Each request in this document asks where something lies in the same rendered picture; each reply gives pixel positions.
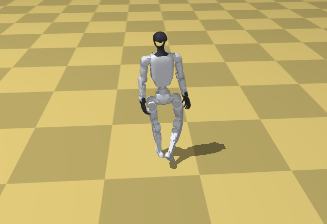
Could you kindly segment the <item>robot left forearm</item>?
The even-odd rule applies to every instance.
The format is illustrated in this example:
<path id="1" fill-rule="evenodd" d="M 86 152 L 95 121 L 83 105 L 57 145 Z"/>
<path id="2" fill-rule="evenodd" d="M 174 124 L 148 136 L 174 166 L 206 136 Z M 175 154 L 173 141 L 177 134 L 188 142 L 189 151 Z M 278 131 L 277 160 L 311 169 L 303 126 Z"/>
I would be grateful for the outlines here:
<path id="1" fill-rule="evenodd" d="M 141 77 L 138 77 L 138 87 L 139 87 L 139 101 L 142 102 L 142 98 L 146 100 L 146 84 L 142 83 Z"/>

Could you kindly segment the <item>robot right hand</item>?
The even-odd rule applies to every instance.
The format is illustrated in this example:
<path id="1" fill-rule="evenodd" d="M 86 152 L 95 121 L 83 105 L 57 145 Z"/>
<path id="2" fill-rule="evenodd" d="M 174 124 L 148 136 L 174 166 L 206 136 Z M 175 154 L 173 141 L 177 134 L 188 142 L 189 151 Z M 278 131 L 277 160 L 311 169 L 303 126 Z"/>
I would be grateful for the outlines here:
<path id="1" fill-rule="evenodd" d="M 188 93 L 187 92 L 184 92 L 184 95 L 185 96 L 182 95 L 183 96 L 183 101 L 185 101 L 184 107 L 186 106 L 185 109 L 189 109 L 191 107 L 191 103 L 190 103 L 190 100 L 188 98 Z M 183 103 L 183 101 L 182 101 L 182 103 Z"/>

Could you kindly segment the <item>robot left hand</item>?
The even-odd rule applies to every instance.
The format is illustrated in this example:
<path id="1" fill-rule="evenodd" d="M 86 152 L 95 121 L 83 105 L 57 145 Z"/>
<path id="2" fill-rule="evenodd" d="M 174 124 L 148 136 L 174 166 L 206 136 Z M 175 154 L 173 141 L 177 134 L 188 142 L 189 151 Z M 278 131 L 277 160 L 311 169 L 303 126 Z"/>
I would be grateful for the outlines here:
<path id="1" fill-rule="evenodd" d="M 150 115 L 150 113 L 148 113 L 147 110 L 146 110 L 145 103 L 146 103 L 145 98 L 142 98 L 142 102 L 140 101 L 141 108 L 142 108 L 142 110 L 143 110 L 143 112 L 144 112 L 145 114 Z"/>

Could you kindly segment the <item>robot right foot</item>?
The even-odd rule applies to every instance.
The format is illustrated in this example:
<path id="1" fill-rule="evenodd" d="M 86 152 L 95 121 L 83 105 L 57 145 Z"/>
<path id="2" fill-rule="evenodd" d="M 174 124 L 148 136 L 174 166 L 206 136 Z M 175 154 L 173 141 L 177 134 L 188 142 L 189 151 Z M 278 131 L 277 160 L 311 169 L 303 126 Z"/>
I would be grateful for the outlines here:
<path id="1" fill-rule="evenodd" d="M 164 156 L 167 160 L 174 162 L 174 158 L 173 155 L 170 152 L 166 152 L 165 156 Z"/>

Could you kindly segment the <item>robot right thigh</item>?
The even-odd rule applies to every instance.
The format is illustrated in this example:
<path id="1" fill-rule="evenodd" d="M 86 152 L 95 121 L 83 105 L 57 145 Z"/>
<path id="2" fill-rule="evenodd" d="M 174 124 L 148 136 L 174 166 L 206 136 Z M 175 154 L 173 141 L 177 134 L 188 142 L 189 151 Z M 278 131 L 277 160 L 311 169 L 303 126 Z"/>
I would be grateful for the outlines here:
<path id="1" fill-rule="evenodd" d="M 179 121 L 183 121 L 183 104 L 179 93 L 171 94 L 171 103 L 173 105 L 173 111 L 175 114 L 173 127 L 177 128 Z"/>

